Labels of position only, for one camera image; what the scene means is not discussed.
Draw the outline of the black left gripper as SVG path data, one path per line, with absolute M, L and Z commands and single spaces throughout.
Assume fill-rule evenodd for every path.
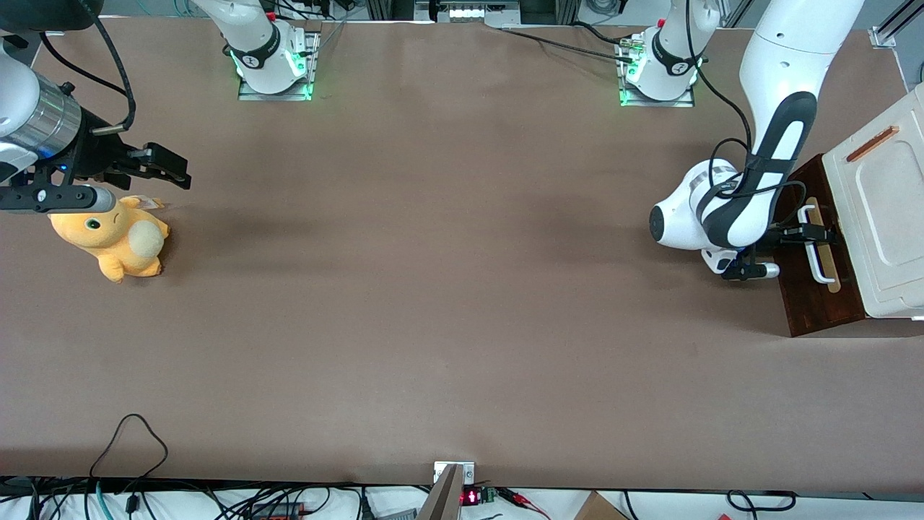
M 802 243 L 840 244 L 838 234 L 819 225 L 777 226 L 773 225 L 754 244 L 756 251 L 774 251 L 785 246 Z

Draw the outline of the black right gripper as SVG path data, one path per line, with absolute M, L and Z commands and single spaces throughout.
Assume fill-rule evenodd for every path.
M 63 185 L 93 178 L 128 191 L 132 181 L 139 178 L 169 182 L 182 190 L 191 188 L 187 159 L 156 142 L 137 149 L 124 144 L 116 134 L 102 137 L 92 134 L 93 129 L 106 126 L 99 116 L 80 109 L 80 122 L 70 144 L 53 157 L 43 154 L 48 144 L 40 145 L 39 161 L 30 168 L 30 180 L 35 181 L 36 175 L 44 172 L 50 181 L 51 175 L 61 172 L 65 175 Z

